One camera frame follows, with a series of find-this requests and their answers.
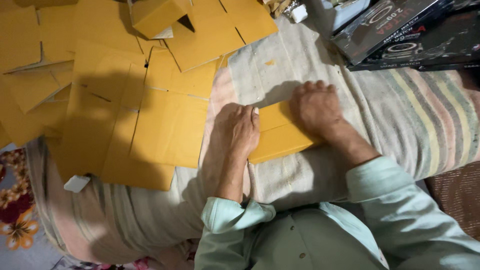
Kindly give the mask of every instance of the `shirt cuff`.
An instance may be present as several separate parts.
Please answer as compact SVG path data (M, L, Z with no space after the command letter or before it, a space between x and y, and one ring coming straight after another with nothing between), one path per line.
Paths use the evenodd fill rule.
M209 197L202 212L202 221L212 233L242 230L261 222L271 221L276 211L272 205L259 204L253 199L243 209L232 200Z
M352 202L375 199L415 183L397 163L379 157L347 172L348 197Z

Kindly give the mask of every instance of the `white styrofoam piece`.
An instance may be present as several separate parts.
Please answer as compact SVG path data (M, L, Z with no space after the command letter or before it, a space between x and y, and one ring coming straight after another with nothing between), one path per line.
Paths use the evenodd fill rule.
M307 8L305 4L302 4L299 7L296 7L292 10L292 19L295 21L296 24L305 20L308 17Z
M63 185L63 189L79 193L90 181L90 177L74 175Z

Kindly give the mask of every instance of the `black box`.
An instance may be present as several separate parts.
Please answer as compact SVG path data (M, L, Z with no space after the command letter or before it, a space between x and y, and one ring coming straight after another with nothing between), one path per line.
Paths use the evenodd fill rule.
M436 26L416 26L405 39L385 45L362 63L347 68L381 70L480 61L479 10L450 15Z
M418 71L440 71L440 70L464 70L464 69L473 69L480 68L480 60L467 62L467 63L458 63L458 64L440 64L440 65L428 65L428 66L417 66L414 67Z
M416 22L436 15L439 10L450 10L452 4L452 0L381 0L332 41L356 65L384 44L411 31Z

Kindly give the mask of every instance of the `light green shirt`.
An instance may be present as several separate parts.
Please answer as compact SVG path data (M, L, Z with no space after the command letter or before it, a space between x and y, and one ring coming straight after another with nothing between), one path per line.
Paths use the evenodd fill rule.
M480 269L480 242L438 209L410 175L380 157L347 172L368 227L329 203L275 217L271 205L208 198L195 269Z

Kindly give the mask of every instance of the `orange flower pattern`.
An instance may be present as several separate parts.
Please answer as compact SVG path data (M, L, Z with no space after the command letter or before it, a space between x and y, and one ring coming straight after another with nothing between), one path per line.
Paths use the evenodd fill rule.
M14 223L0 223L0 234L7 236L6 245L10 250L19 246L29 249L33 245L32 236L38 231L38 222L32 220L33 208L21 214Z

